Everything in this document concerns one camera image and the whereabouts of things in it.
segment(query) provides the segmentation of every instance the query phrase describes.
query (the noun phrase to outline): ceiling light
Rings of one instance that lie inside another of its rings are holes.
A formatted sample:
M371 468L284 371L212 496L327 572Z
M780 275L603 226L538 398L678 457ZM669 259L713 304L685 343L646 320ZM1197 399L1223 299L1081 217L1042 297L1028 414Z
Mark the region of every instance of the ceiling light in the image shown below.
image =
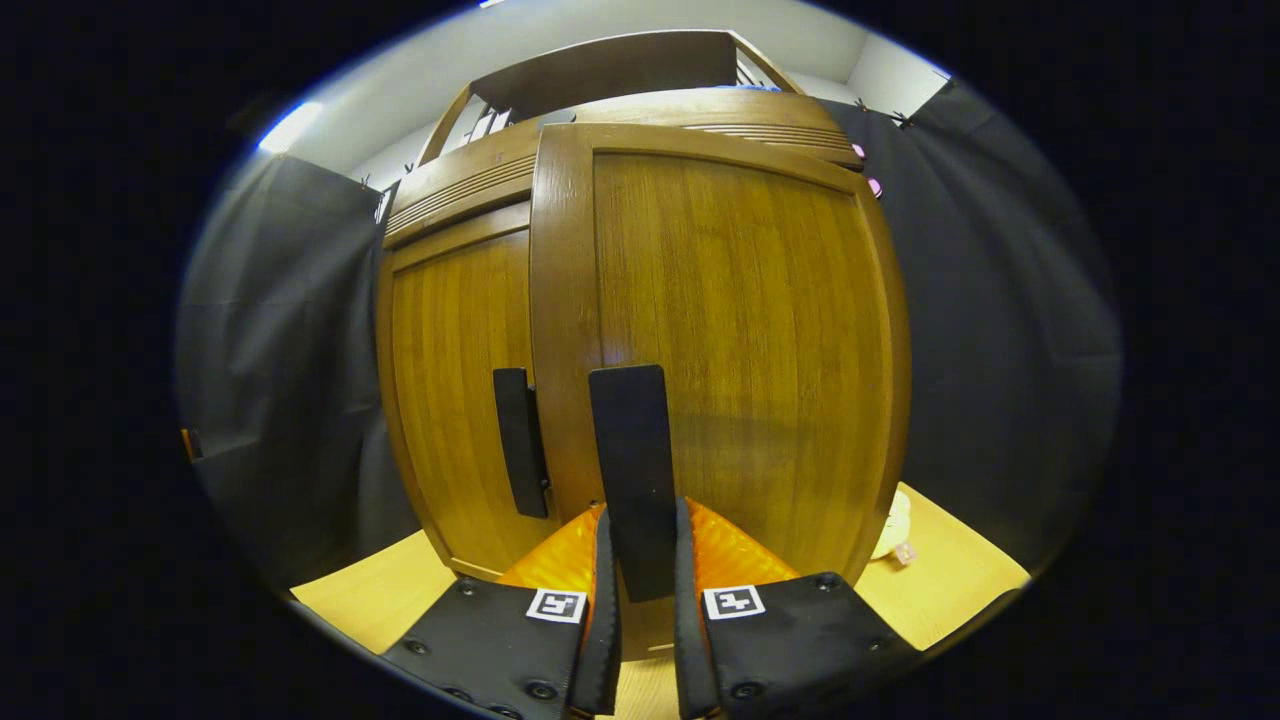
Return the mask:
M271 132L266 133L266 137L257 146L268 152L284 152L293 145L294 140L302 136L307 126L320 115L323 108L321 102L303 102L298 105L271 128Z

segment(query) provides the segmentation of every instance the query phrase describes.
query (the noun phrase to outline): pink clip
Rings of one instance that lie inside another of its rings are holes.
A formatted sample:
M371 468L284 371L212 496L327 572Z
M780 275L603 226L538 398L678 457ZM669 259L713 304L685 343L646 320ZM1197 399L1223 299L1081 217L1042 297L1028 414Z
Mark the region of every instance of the pink clip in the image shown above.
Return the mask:
M893 556L897 557L897 564L906 568L915 560L915 548L911 543L902 542L893 546Z

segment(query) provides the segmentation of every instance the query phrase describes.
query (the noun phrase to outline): ceiling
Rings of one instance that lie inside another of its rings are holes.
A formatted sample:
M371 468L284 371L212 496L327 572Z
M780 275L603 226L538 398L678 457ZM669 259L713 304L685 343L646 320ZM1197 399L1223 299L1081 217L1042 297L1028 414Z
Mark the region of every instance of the ceiling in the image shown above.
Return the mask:
M431 126L474 78L599 37L671 28L733 29L787 70L849 81L860 26L795 0L506 0L407 28L301 100L324 104L289 154L349 174Z

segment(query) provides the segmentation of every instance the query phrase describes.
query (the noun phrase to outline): decorative grooves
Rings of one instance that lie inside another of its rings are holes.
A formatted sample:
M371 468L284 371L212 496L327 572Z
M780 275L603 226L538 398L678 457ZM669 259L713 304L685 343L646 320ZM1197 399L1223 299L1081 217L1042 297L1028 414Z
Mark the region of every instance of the decorative grooves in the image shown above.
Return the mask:
M716 124L716 126L685 126L686 129L700 129L718 132L767 142L769 145L804 145L808 147L823 147L827 150L851 151L849 138L838 129L796 128L786 126L760 126L760 124Z
M447 184L440 190L422 197L417 202L404 208L399 213L392 215L387 220L387 234L393 234L399 232L408 225L425 219L431 213L443 209L451 202L462 200L468 195L475 195L489 190L490 187L499 186L507 181L512 181L524 176L534 174L534 159L535 155L527 158L520 158L509 163L503 163L502 165L495 165L484 170L483 173L476 173L471 177L462 178L453 184Z

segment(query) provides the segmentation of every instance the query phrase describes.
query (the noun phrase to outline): white object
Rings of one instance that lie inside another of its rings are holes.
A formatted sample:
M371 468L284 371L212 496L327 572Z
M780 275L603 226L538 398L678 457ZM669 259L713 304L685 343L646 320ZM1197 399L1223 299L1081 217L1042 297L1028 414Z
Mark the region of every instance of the white object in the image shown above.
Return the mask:
M876 542L872 560L884 557L893 551L893 547L906 542L906 536L911 532L911 498L906 497L901 489L893 491L893 505L888 509L888 518L884 520L884 529Z
M475 129L471 131L471 140L480 140L481 137L489 135L489 124L493 123L493 110L480 115L480 119L476 120Z
M493 119L493 127L489 128L489 132L494 133L500 131L502 128L511 124L509 120L511 120L511 110L503 110L502 113L498 113L498 117Z
M271 128L271 132L266 133L266 137L259 141L257 146L268 152L284 152L293 145L293 141L302 137L307 126L320 117L320 110L323 109L324 104L314 101L298 105L283 120L276 123Z

